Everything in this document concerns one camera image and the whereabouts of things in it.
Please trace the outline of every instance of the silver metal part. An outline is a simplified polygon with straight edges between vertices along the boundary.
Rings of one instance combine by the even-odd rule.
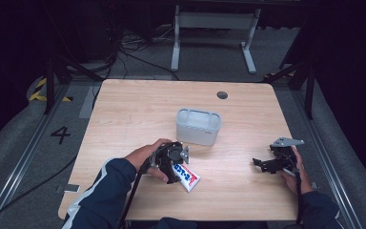
[[[334,192],[337,203],[340,207],[341,214],[343,215],[347,228],[362,228],[361,223],[358,219],[356,211],[348,197],[346,190],[343,186],[343,182],[340,180],[339,175],[337,174],[336,168],[332,161],[329,158],[329,154],[323,145],[323,142],[319,136],[319,133],[315,127],[315,124],[312,120],[308,118],[305,113],[305,104],[303,101],[303,96],[300,91],[293,91],[293,96],[297,107],[300,112],[303,113],[303,120],[308,128],[309,133],[314,139],[314,144],[317,148],[320,164],[322,165],[323,171],[325,172],[326,178],[331,185],[332,191]]]
[[[289,174],[291,177],[295,177],[295,173],[291,172],[290,170],[283,168],[283,171]]]
[[[311,187],[314,189],[314,190],[316,190],[316,189],[318,189],[319,188],[319,185],[317,185],[317,183],[314,181],[314,182],[311,182]]]
[[[153,167],[153,168],[158,167],[156,165],[156,152],[152,153],[152,155],[150,156],[150,164],[151,164],[151,167]]]
[[[296,140],[296,139],[291,139],[291,138],[287,138],[287,137],[280,137],[279,139],[277,139],[275,142],[272,143],[272,146],[288,147],[288,146],[292,146],[292,145],[302,145],[302,144],[304,144],[303,140]]]
[[[182,159],[186,162],[186,164],[189,164],[189,146],[186,146],[182,152],[180,152],[180,156]]]
[[[29,144],[27,145],[22,156],[17,161],[17,164],[13,169],[13,171],[11,172],[5,184],[5,187],[2,189],[0,193],[0,210],[10,203],[14,193],[17,190],[17,187],[22,181],[23,176],[28,170],[31,161],[37,152],[37,147],[40,143],[41,138],[43,137],[44,132],[47,130],[48,125],[50,124],[51,118],[55,114],[55,110],[58,108],[60,104],[58,101],[61,101],[61,99],[66,95],[69,86],[70,85],[59,85],[58,90],[55,91],[54,101],[56,102],[53,104],[50,112],[46,115],[43,115],[34,134],[31,137],[31,140],[29,141]]]

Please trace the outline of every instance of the metal stand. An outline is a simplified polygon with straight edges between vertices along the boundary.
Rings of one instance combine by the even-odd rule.
[[[266,78],[262,83],[273,83],[277,79],[287,75],[288,73],[294,73],[293,78],[290,80],[288,86],[291,90],[299,90],[302,84],[307,80],[307,91],[305,94],[305,111],[310,119],[312,118],[312,101],[314,95],[315,84],[315,68],[311,63],[300,62],[293,64],[292,66],[283,69],[282,71],[275,73],[274,75]]]
[[[218,28],[218,29],[237,29],[248,30],[248,39],[241,42],[241,49],[245,57],[249,73],[256,73],[254,61],[251,56],[250,46],[254,38],[260,10],[254,13],[207,13],[207,12],[180,12],[179,6],[176,6],[174,13],[174,43],[172,54],[171,70],[177,71],[179,67],[180,55],[180,28]]]
[[[92,71],[84,68],[78,63],[69,60],[67,57],[62,55],[57,55],[55,53],[51,54],[48,60],[46,68],[47,77],[47,105],[44,114],[48,114],[55,103],[55,89],[54,89],[54,78],[57,77],[61,84],[70,84],[72,77],[67,70],[67,66],[71,66],[78,70],[79,72],[85,74],[87,77],[94,81],[103,81],[104,78],[93,73]]]

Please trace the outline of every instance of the navy jacket sleeve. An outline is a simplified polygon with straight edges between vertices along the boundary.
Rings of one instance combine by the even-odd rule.
[[[135,175],[127,159],[105,162],[93,186],[68,209],[63,228],[116,228]]]
[[[306,229],[343,228],[336,217],[339,212],[328,196],[317,191],[302,195],[303,224]]]

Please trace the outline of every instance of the hand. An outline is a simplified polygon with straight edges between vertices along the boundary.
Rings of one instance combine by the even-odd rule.
[[[127,159],[134,167],[135,170],[138,172],[141,165],[144,163],[144,161],[161,145],[165,143],[172,142],[169,139],[160,138],[158,139],[154,144],[152,145],[146,145],[139,149],[134,150],[132,153],[127,155],[125,159]],[[148,170],[148,174],[164,181],[168,182],[168,176],[166,176],[162,171],[155,168],[150,168]]]
[[[295,147],[292,147],[294,154],[296,156],[296,168],[299,170],[299,175],[301,176],[301,194],[312,192],[314,189],[312,188],[311,182],[308,178],[307,172],[304,169],[302,164],[302,158],[299,154],[298,150]],[[284,178],[287,186],[290,188],[293,193],[296,194],[296,179],[295,177],[290,176],[284,171],[281,171],[281,176]]]

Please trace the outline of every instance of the person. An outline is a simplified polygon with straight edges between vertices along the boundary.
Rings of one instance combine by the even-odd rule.
[[[124,158],[107,160],[97,175],[91,188],[86,190],[68,209],[63,228],[118,228],[118,220],[123,213],[127,193],[132,188],[135,176],[143,164],[158,147],[171,142],[169,139],[158,139],[152,145],[146,145],[134,150]],[[297,159],[297,168],[301,177],[301,194],[303,200],[303,225],[307,229],[342,228],[336,220],[338,206],[326,195],[315,191],[308,175],[302,166],[302,158],[296,148],[293,148]],[[148,174],[168,182],[168,177],[160,170],[150,168]],[[295,178],[287,173],[281,173],[288,187],[296,193]],[[267,222],[198,222],[162,218],[151,224],[153,229],[198,229],[198,228],[234,229],[266,229]]]

